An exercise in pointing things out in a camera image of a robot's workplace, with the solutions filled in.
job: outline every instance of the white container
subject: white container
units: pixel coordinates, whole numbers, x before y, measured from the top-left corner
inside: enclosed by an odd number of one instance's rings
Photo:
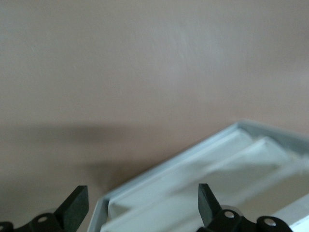
[[[233,124],[102,197],[88,232],[195,232],[198,183],[255,221],[309,193],[308,153],[298,134]]]

